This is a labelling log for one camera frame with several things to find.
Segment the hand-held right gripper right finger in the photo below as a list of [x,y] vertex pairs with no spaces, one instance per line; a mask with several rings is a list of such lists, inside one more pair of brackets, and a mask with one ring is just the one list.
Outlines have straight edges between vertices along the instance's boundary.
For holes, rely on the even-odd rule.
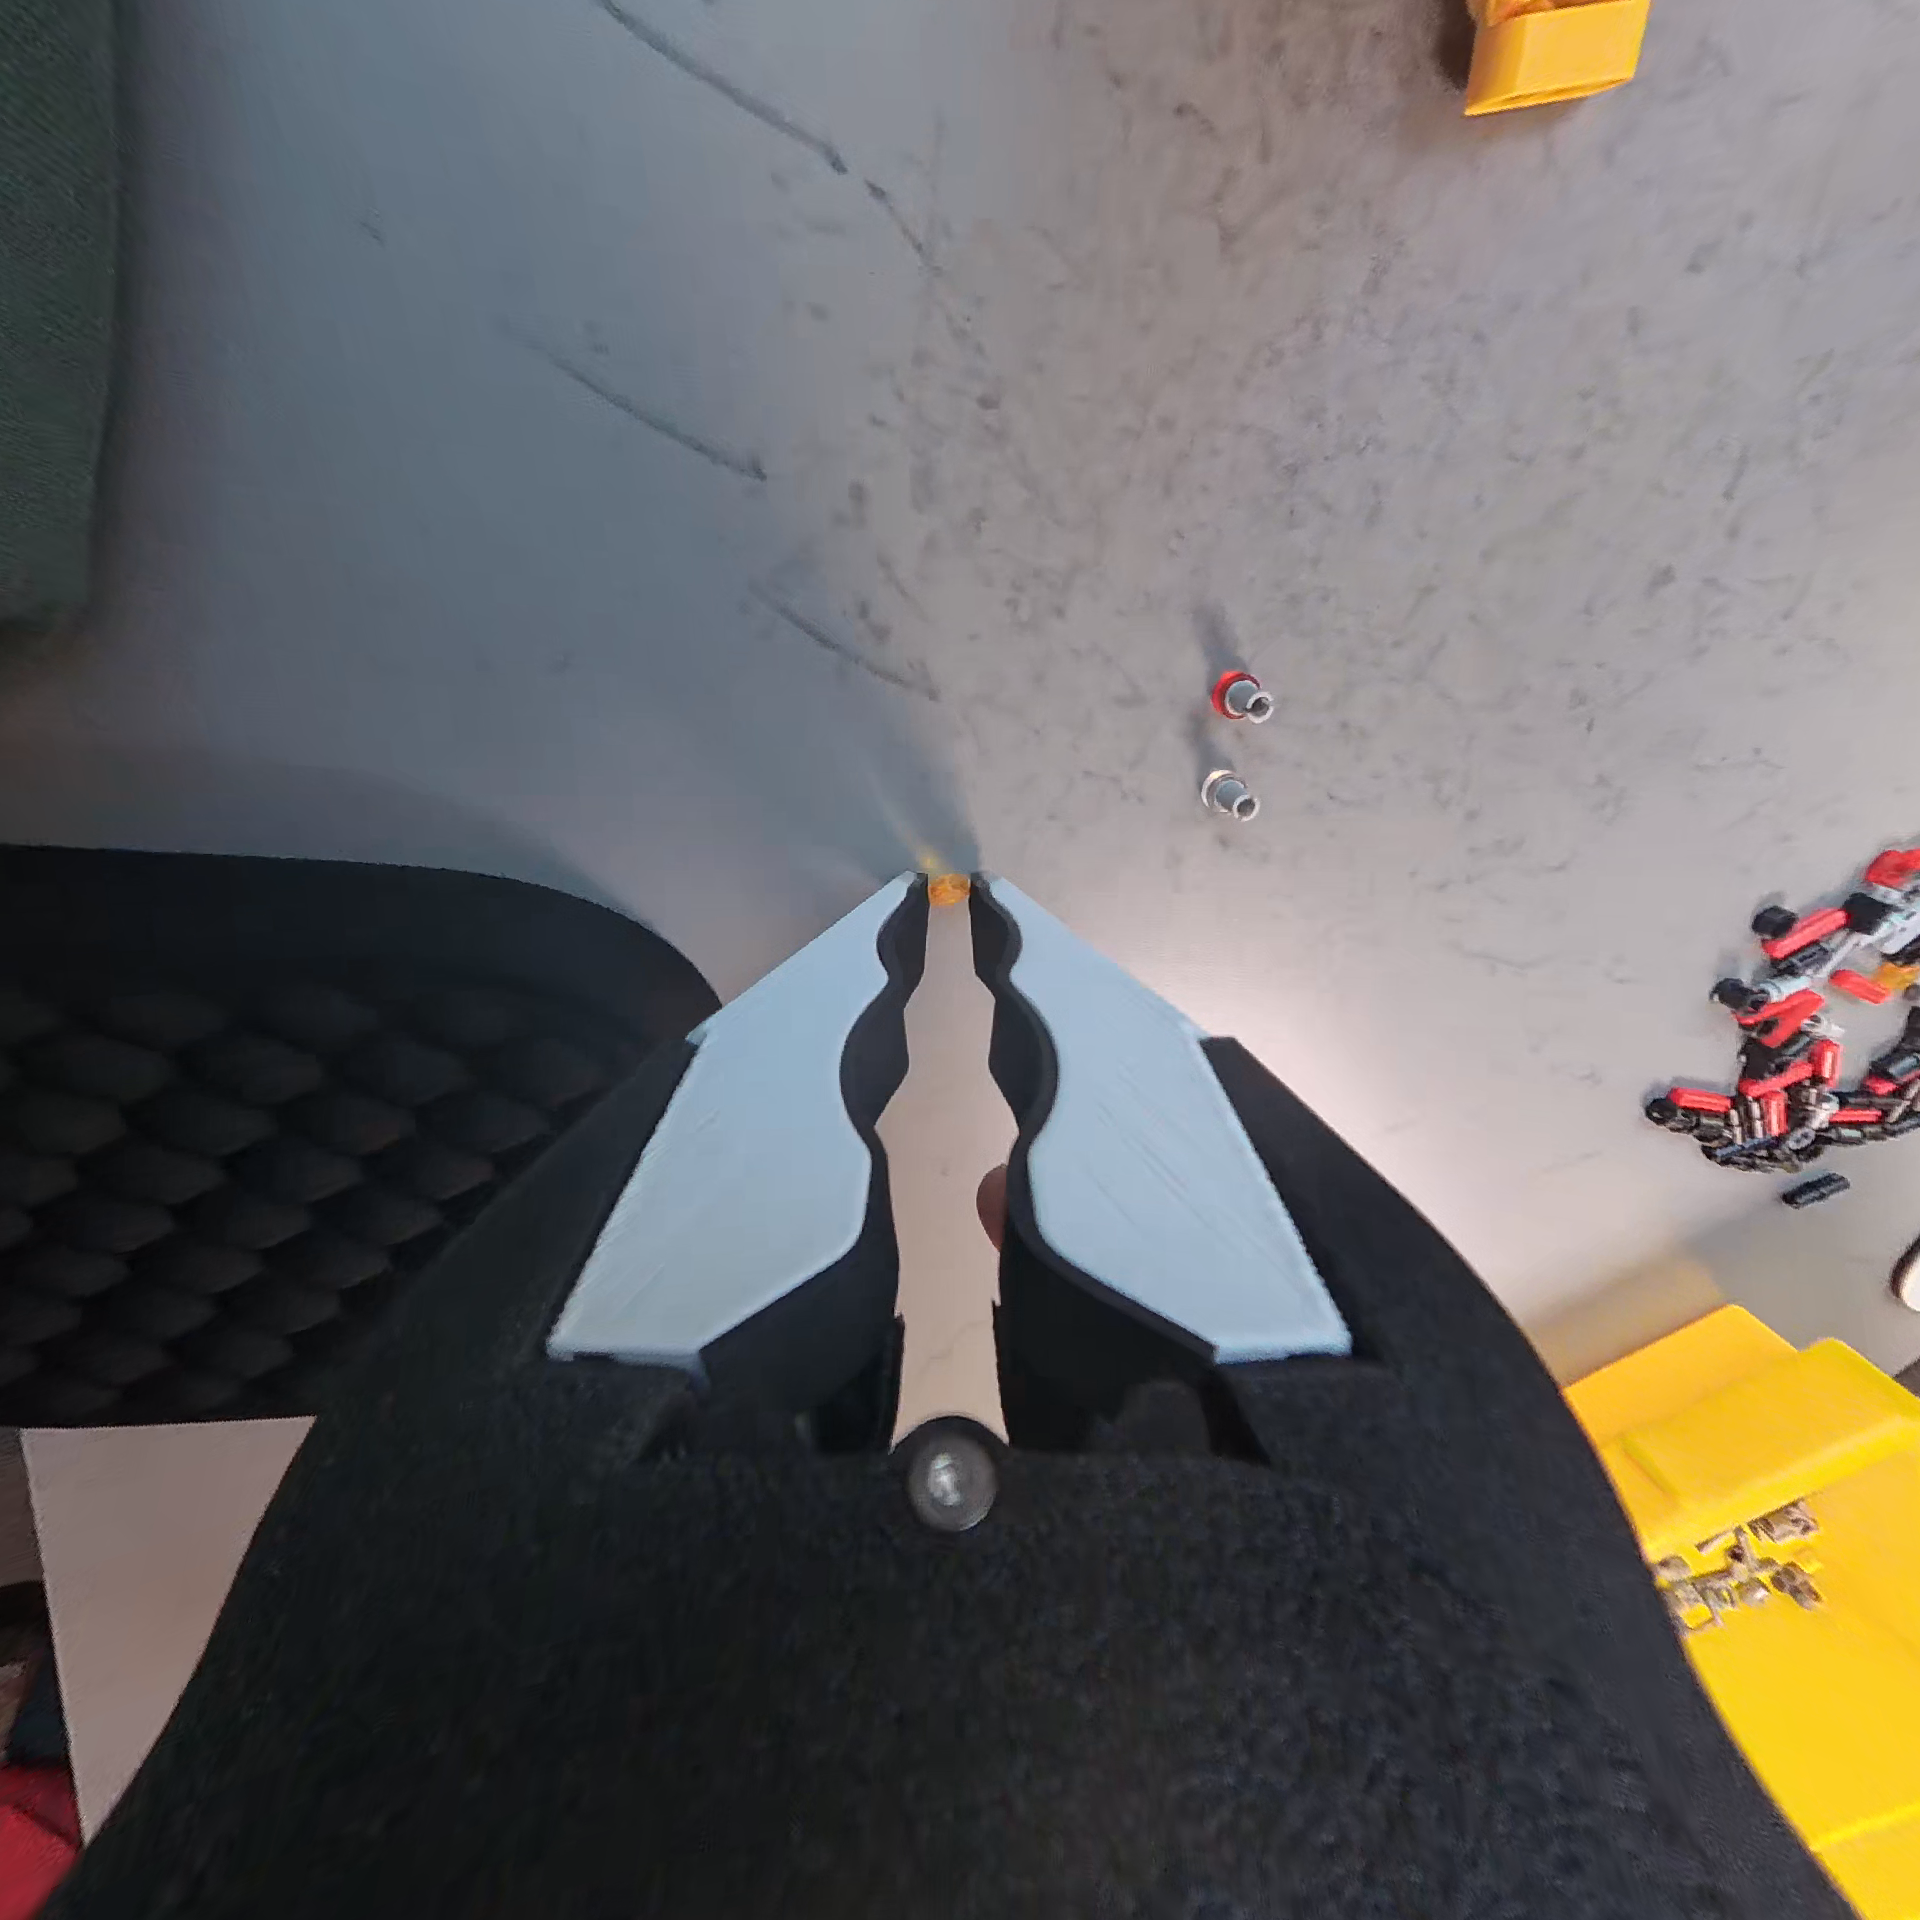
[[974,877],[969,912],[1009,1226],[1044,1268],[1203,1365],[1350,1356],[1208,1034],[1013,883]]

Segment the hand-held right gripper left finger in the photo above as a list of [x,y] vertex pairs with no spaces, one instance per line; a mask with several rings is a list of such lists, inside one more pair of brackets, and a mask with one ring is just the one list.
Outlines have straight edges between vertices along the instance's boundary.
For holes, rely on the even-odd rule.
[[851,1379],[875,1356],[897,1286],[877,1119],[904,1082],[926,936],[909,870],[691,1031],[549,1358]]

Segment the yellow lego beam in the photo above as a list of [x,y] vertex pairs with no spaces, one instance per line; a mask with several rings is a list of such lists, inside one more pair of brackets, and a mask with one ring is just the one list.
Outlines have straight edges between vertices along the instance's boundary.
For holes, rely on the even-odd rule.
[[1632,82],[1647,12],[1649,2],[1470,2],[1462,111],[1566,106]]

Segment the pile of red black lego pins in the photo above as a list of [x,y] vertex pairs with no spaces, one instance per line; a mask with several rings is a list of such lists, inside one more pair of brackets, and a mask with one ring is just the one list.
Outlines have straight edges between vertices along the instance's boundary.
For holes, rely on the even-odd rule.
[[1763,1175],[1916,1136],[1918,847],[1875,852],[1808,908],[1765,900],[1748,936],[1753,967],[1711,987],[1735,1029],[1729,1079],[1654,1088],[1644,1119]]

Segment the heap of dark grey lego parts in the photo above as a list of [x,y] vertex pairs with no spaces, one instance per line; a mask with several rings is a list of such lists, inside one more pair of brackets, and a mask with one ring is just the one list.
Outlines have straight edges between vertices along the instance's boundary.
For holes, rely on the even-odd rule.
[[1799,1549],[1817,1534],[1817,1515],[1800,1496],[1704,1543],[1649,1559],[1647,1570],[1681,1638],[1726,1624],[1742,1612],[1765,1608],[1774,1600],[1813,1613],[1824,1606],[1824,1596]]

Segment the yellow parts bin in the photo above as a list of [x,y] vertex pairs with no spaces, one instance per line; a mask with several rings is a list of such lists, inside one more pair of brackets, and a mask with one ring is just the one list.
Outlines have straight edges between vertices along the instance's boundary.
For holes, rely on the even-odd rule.
[[1724,1306],[1566,1388],[1646,1564],[1808,1499],[1824,1596],[1681,1642],[1782,1815],[1861,1916],[1918,1916],[1918,1404],[1832,1336]]

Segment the person's green sweatshirt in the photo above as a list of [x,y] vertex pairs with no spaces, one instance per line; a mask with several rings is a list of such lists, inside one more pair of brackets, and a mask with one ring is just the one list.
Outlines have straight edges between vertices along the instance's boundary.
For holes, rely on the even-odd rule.
[[3,628],[89,596],[124,184],[112,2],[3,5]]

